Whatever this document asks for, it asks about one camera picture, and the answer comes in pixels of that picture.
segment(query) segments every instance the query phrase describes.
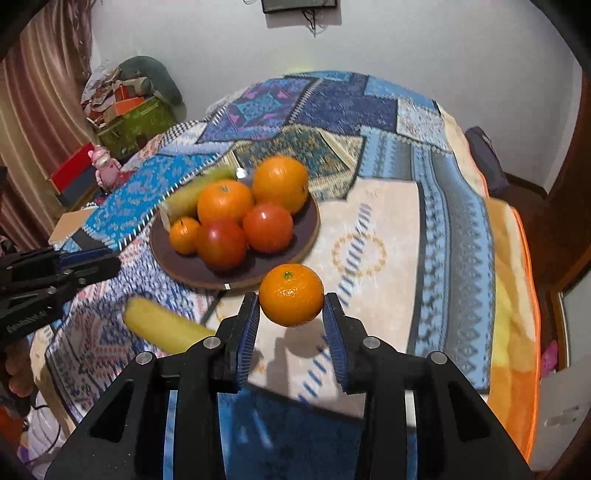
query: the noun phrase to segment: tablecloth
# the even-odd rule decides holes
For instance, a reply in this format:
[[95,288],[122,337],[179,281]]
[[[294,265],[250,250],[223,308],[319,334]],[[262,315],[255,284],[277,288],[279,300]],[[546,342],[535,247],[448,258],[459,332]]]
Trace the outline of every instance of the tablecloth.
[[[286,154],[307,166],[321,202],[319,239],[304,263],[369,333],[416,355],[447,352],[528,457],[539,312],[527,242],[516,211],[488,198],[461,129],[438,103],[357,73],[292,74],[221,100],[204,121],[172,127],[157,150],[83,227],[88,240],[122,252],[119,277],[83,290],[62,322],[35,336],[36,380],[67,432],[135,354],[162,355],[122,323],[129,296],[153,298],[193,320],[213,302],[212,293],[168,278],[151,256],[157,203],[212,166],[252,167]],[[234,314],[240,300],[240,293],[225,297],[208,325]],[[362,398],[345,397],[335,384],[319,319],[285,330],[263,317],[256,347],[251,384],[362,416]],[[251,412],[260,395],[246,394]],[[232,412],[222,418],[235,419]],[[281,415],[293,412],[286,407]]]

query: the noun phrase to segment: plate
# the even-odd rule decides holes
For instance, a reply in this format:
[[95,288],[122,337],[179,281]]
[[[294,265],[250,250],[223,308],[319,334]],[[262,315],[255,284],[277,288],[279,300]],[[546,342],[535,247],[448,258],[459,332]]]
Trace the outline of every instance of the plate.
[[309,196],[294,216],[294,236],[286,250],[265,255],[248,249],[244,262],[234,270],[215,273],[199,257],[184,257],[173,250],[160,215],[156,215],[150,232],[150,248],[162,270],[173,279],[194,288],[231,290],[249,288],[262,282],[267,272],[284,263],[299,263],[310,252],[320,230],[320,212]]

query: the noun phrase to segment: red fruit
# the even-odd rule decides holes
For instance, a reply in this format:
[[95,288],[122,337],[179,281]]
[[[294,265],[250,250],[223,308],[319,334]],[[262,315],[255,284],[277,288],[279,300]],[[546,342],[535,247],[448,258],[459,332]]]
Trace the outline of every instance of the red fruit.
[[225,272],[244,261],[246,235],[233,220],[215,220],[204,223],[197,231],[195,247],[208,268]]
[[255,206],[244,217],[242,226],[251,248],[265,254],[285,250],[294,234],[291,213],[273,203]]

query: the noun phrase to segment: banana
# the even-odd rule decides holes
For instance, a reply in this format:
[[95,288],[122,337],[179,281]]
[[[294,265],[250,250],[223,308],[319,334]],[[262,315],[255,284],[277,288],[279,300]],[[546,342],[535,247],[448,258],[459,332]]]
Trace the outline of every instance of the banana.
[[128,300],[123,321],[132,332],[170,355],[183,353],[194,343],[215,335],[203,325],[143,297]]
[[170,197],[163,200],[158,205],[160,218],[166,231],[170,231],[170,226],[175,220],[189,216],[197,218],[197,201],[202,190],[209,184],[218,180],[235,180],[236,169],[228,166],[216,167],[204,175],[198,176],[186,185],[180,187]]

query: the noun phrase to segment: metal screw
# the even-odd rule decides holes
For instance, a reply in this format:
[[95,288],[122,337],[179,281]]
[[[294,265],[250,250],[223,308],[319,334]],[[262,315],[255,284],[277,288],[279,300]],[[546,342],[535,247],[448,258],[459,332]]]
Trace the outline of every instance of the metal screw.
[[363,339],[363,345],[366,348],[371,348],[371,349],[377,348],[377,347],[379,347],[379,339],[376,337],[365,337]]
[[153,355],[150,352],[141,352],[135,357],[135,361],[138,362],[140,365],[149,364],[152,359]]
[[447,355],[443,352],[433,352],[431,354],[431,362],[437,365],[444,365],[447,363]]
[[222,343],[222,341],[217,337],[207,337],[203,341],[203,346],[205,348],[216,348],[216,347],[220,346],[221,343]]

